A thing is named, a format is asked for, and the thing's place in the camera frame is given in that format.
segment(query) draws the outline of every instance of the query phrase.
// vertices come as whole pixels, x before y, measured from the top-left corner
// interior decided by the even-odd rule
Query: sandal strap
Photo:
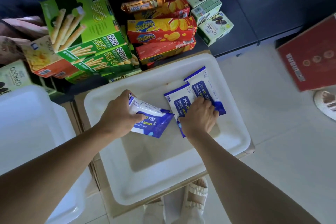
[[[191,183],[189,185],[189,192],[195,195],[206,197],[208,195],[208,188],[203,188],[201,186]]]
[[[200,209],[201,211],[204,211],[204,205],[196,203],[196,202],[187,201],[185,203],[185,206],[188,207],[188,208],[196,207],[196,208]]]

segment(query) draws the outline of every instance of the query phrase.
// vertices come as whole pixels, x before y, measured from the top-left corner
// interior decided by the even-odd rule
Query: tile floor
[[[312,92],[297,91],[273,46],[259,46],[218,63],[256,145],[256,152],[242,161],[322,224],[334,223],[336,123],[317,110]],[[208,182],[205,221],[230,223],[209,178]],[[140,224],[143,212],[140,207],[108,219],[96,194],[87,198],[85,212],[73,223]]]

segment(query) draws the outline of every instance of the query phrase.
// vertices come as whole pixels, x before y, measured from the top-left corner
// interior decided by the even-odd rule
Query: white plastic tray
[[[163,94],[184,85],[183,79],[203,66],[227,112],[217,120],[212,131],[214,139],[233,155],[243,152],[250,145],[250,135],[216,59],[206,53],[91,91],[84,100],[91,126],[99,121],[108,102],[125,89],[147,103],[170,110]],[[122,205],[133,204],[205,171],[199,154],[182,137],[175,119],[159,139],[130,132],[101,150],[100,156],[113,196]]]

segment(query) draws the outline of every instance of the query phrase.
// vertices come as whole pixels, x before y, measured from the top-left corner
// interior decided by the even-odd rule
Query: person's right hand
[[[196,133],[209,133],[216,123],[219,112],[211,101],[198,97],[189,107],[185,117],[179,117],[183,133],[188,137]]]

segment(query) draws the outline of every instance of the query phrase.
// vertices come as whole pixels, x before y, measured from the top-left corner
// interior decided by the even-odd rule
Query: forearm
[[[3,223],[45,223],[106,142],[90,129],[0,176]]]
[[[228,153],[207,133],[195,133],[188,138],[201,156],[232,224],[318,223],[288,195]]]

